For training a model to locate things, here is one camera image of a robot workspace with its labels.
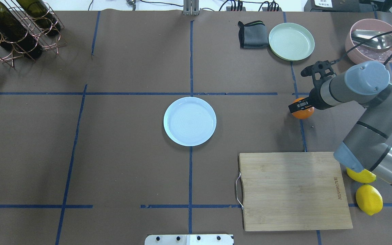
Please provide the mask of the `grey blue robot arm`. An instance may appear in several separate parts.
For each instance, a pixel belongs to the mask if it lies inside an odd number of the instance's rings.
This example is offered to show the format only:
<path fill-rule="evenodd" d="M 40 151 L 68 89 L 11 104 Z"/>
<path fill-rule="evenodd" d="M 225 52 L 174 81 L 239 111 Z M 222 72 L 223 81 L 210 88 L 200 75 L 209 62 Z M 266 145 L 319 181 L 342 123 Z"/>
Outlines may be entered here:
<path fill-rule="evenodd" d="M 392 186 L 392 84 L 386 67 L 367 61 L 337 75 L 335 61 L 318 61 L 301 71 L 311 76 L 314 88 L 309 96 L 289 105 L 291 113 L 308 108 L 326 110 L 357 102 L 364 113 L 355 123 L 333 156 L 357 173 L 368 170 Z"/>

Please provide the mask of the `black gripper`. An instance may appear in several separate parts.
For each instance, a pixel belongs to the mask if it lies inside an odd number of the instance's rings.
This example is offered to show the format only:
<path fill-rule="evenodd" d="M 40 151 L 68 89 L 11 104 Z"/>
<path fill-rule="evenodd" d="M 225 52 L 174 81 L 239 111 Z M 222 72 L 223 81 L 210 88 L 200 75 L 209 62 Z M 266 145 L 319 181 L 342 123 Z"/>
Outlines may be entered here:
<path fill-rule="evenodd" d="M 307 99 L 300 99 L 288 106 L 290 113 L 297 111 L 314 112 L 314 109 L 323 110 L 323 99 L 317 88 L 311 89 Z"/>

